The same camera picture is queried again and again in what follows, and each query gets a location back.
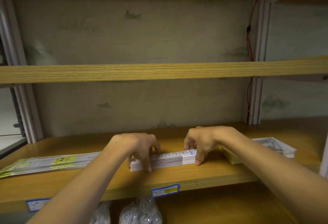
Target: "white ruler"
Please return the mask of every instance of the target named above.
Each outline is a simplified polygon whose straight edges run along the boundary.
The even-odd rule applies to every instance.
[[[196,149],[186,150],[181,152],[155,154],[150,156],[150,164],[152,169],[171,167],[184,164],[194,164]],[[140,160],[134,159],[131,162],[131,171],[142,170],[142,163]]]

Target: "plastic packaging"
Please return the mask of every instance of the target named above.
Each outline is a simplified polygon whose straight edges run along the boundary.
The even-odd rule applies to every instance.
[[[154,198],[151,196],[138,197],[137,205],[140,211],[140,224],[162,224],[162,215]]]
[[[98,204],[89,224],[111,224],[109,206],[112,202],[106,201]]]
[[[139,208],[131,202],[122,209],[119,224],[139,224],[140,214]]]

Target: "right hand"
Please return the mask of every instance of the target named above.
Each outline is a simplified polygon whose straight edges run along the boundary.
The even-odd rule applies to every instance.
[[[195,164],[200,165],[207,156],[219,143],[220,133],[227,127],[196,127],[191,128],[184,140],[184,150],[194,149],[197,144],[197,153]]]

